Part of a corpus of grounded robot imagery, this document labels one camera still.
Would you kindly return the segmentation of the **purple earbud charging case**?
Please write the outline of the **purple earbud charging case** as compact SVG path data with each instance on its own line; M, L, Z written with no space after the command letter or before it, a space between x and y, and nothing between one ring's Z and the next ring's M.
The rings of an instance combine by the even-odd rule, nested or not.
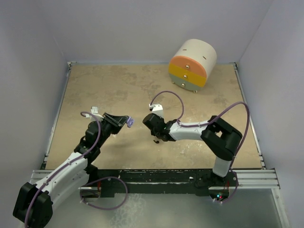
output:
M132 117L129 116L129 118L128 118L127 122L126 122L127 127L128 127L128 128L131 128L132 125L133 125L133 123L134 123L134 119L133 119Z

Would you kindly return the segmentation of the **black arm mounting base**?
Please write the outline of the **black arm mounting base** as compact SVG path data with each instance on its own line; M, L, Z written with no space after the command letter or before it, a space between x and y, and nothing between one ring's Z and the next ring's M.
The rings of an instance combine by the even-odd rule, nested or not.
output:
M238 187L235 172L219 177L212 169L98 169L93 165L85 168L89 175L88 185L100 187L102 198L117 193L129 194L193 194L227 199Z

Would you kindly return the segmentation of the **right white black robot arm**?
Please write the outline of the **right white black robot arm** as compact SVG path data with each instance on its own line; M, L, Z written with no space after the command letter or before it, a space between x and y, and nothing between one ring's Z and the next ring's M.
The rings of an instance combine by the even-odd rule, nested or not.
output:
M211 180L217 186L228 181L228 171L237 153L242 133L225 120L216 119L202 123L178 123L177 120L165 122L154 113L148 114L142 123L151 131L151 135L164 142L180 140L203 141L215 154Z

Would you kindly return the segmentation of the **round cream drawer cabinet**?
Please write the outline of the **round cream drawer cabinet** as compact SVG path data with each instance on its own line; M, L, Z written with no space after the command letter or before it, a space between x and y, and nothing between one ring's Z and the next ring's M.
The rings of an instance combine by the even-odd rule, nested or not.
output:
M189 39L170 60L169 76L175 85L197 93L205 86L216 62L214 47L199 39Z

